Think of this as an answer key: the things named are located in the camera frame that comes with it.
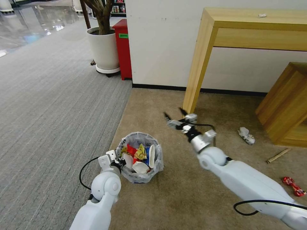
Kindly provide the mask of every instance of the potted plant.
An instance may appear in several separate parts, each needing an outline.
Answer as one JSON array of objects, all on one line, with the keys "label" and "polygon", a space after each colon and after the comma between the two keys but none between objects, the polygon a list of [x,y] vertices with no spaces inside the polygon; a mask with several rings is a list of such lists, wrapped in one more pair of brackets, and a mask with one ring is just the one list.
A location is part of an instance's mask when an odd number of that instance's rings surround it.
[{"label": "potted plant", "polygon": [[87,30],[96,70],[100,73],[116,73],[119,60],[114,30],[110,28],[110,15],[114,0],[84,0],[95,13],[98,27]]}]

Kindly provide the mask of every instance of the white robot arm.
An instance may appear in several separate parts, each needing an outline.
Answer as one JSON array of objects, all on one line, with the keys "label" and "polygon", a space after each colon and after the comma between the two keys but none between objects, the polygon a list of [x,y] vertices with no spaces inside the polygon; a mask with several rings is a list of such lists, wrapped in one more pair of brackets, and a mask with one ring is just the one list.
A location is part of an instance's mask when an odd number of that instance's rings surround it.
[{"label": "white robot arm", "polygon": [[245,215],[261,212],[280,219],[294,230],[307,229],[307,207],[298,204],[280,184],[263,173],[244,162],[232,160],[217,147],[209,147],[216,132],[210,130],[202,135],[194,127],[197,115],[180,110],[185,118],[179,121],[171,120],[165,113],[168,125],[188,137],[202,168],[213,172],[227,188],[256,209]]},{"label": "white robot arm", "polygon": [[[276,181],[241,161],[226,156],[217,147],[209,147],[215,138],[215,131],[210,130],[202,135],[194,125],[196,114],[186,114],[179,121],[171,120],[165,113],[168,125],[181,130],[197,153],[202,168],[210,170],[221,179],[221,182],[243,201],[250,204],[257,212],[274,216],[294,230],[307,229],[307,207],[301,206],[292,199]],[[109,151],[98,158],[102,173],[95,177],[91,185],[91,196],[78,211],[70,230],[107,230],[111,222],[111,207],[117,201],[121,189],[120,173],[125,161],[115,157]]]},{"label": "white robot arm", "polygon": [[121,190],[119,178],[124,160],[116,160],[115,151],[108,151],[98,158],[102,172],[91,185],[87,203],[77,212],[70,230],[108,230],[111,223],[110,210],[117,202]]}]

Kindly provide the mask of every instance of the shiny floor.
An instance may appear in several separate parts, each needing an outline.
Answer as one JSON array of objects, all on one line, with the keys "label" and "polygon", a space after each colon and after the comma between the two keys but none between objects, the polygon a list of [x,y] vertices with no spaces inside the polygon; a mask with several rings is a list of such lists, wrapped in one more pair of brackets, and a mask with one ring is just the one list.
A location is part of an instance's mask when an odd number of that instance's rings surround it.
[{"label": "shiny floor", "polygon": [[0,57],[84,20],[70,6],[21,6],[15,14],[0,14]]}]

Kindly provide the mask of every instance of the plastic trash bag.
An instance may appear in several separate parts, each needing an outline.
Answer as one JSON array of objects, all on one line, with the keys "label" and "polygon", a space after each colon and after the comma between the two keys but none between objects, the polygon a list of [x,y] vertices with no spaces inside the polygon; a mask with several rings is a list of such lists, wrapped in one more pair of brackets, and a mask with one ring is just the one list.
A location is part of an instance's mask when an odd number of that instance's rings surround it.
[{"label": "plastic trash bag", "polygon": [[148,183],[155,174],[163,170],[164,163],[163,163],[163,154],[162,154],[161,145],[151,135],[141,132],[130,133],[121,140],[118,147],[116,148],[115,153],[117,157],[120,156],[123,147],[126,147],[127,144],[136,149],[139,148],[140,144],[143,144],[145,148],[154,145],[154,150],[155,150],[154,166],[150,172],[140,174],[132,172],[126,166],[122,168],[122,175],[127,180],[129,180],[132,183]]}]

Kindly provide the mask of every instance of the shelf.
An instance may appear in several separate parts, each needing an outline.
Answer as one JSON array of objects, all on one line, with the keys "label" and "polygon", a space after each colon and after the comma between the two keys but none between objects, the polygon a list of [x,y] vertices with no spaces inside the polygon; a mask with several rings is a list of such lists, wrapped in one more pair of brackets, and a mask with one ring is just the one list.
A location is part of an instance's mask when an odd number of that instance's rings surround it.
[{"label": "shelf", "polygon": [[295,139],[307,141],[307,124],[306,121],[293,128],[285,137],[286,139]]}]

